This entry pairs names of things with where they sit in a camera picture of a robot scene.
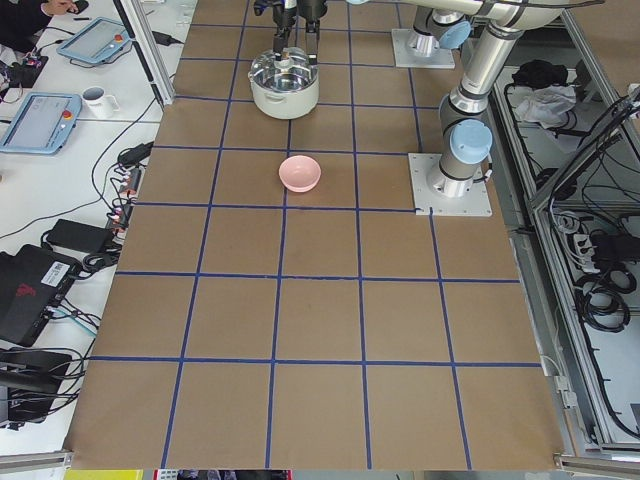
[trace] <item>white desk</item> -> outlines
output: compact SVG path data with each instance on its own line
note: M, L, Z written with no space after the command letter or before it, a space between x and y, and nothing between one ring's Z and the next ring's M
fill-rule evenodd
M32 219L55 214L97 198L91 187L91 169L109 142L127 122L79 121L67 144L53 156L0 154L0 236L17 230ZM133 125L105 155L95 178L102 185L106 169L121 150L155 138L158 123ZM6 126L0 125L0 132ZM111 186L106 198L115 197ZM84 207L62 218L96 226L106 223L103 203ZM40 235L57 219L35 223L25 231L0 240L0 251L15 254L22 245L39 245ZM77 281L68 299L81 310L101 315L115 268L106 269L87 281ZM50 322L34 348L70 347L84 353L92 337L71 322ZM0 341L0 348L12 345ZM44 423L27 424L19 431L0 429L0 455L52 452L62 448L75 403L51 415Z
M145 5L148 20L153 30L168 33L184 41L189 27L189 18L193 14L195 0L167 0L164 4ZM106 17L118 19L113 4L108 0L90 0L90 6L80 17ZM68 14L55 17L50 26L77 32L86 21L75 21ZM57 30L46 30L38 46L46 45L68 35ZM78 205L98 198L91 186L91 170L105 147L137 119L153 100L144 71L135 52L130 52L111 65L102 65L85 69L71 65L67 58L56 53L57 45L44 50L49 62L38 78L33 90L53 93L78 93L84 89L99 85L107 93L118 99L122 110L108 121L99 121L88 109L84 109L76 128L62 149L52 156L18 155L0 153L0 237L20 229L31 220L55 215ZM162 58L169 74L173 74L178 65L182 45L159 46ZM19 89L7 93L6 100L17 98ZM0 118L11 119L21 105L0 104ZM154 103L142 121L133 125L102 158L95 172L96 183L101 188L107 168L114 163L118 152L125 148L149 142L156 136L162 110ZM0 124L0 135L8 125ZM110 201L115 192L107 184L105 197ZM0 239L0 251L15 254L22 245L39 245L40 236L49 230L58 218L65 218L96 226L104 226L107 221L107 206L103 202L83 207L57 218L42 220L24 231L5 239ZM78 308L96 315L104 310L107 295L111 287L115 268L105 269L90 280L77 281L67 298ZM38 338L34 348L68 347L86 352L92 336L67 321L50 322ZM12 345L0 341L0 348ZM0 429L0 455L17 455L52 452L62 448L67 434L75 403L49 416L41 424L27 424L19 431Z
M153 30L167 33L177 40L184 41L188 33L188 25L180 22L183 14L192 12L193 7L182 6L189 2L185 0L167 0L163 4L146 5L145 11L152 12L148 15L148 21ZM61 28L70 32L78 32L89 22L74 21L76 15L67 14L54 17L50 27ZM115 7L110 1L92 0L89 7L78 17L106 17L119 20ZM44 46L56 40L64 40L69 35L53 29L47 29L38 41L38 46ZM77 93L81 94L92 86L100 86L111 95L114 95L120 104L120 111L110 121L133 121L146 108L153 99L153 92L142 69L142 65L132 49L112 64L99 65L95 68L82 68L69 63L69 59L58 55L58 45L50 45L43 50L43 55L49 57L40 77L36 81L33 91L47 93ZM165 63L169 75L175 73L182 45L162 46L158 49ZM29 90L22 92L24 97ZM5 97L8 102L15 101L21 92L20 89L12 89ZM0 118L10 119L16 114L21 105L16 103L1 103ZM95 120L96 117L88 109L84 108L79 116L82 120ZM159 122L162 118L162 109L154 105L142 119L143 121Z

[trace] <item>pot handle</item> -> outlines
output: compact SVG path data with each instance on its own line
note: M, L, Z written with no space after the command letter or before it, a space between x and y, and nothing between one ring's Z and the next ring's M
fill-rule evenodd
M275 97L273 95L269 95L268 93L264 94L264 98L269 103L282 103L282 102L284 102L286 100L285 97Z

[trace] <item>light blue joint cap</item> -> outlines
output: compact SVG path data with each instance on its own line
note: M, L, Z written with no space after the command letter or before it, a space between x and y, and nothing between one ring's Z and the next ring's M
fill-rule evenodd
M471 35L471 24L466 20L456 23L440 37L440 48L452 50L458 48Z
M481 121L464 120L454 127L450 143L451 151L458 160L475 165L489 155L493 135Z

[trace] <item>person's hand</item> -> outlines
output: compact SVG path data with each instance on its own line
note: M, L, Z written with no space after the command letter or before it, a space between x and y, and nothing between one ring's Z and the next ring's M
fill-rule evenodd
M42 4L42 11L49 16L64 15L67 12L76 13L78 7L71 0L47 0Z

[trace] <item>yellow object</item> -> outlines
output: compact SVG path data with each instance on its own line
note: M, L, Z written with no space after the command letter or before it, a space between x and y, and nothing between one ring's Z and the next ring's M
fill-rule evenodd
M64 480L142 480L142 470L67 470Z

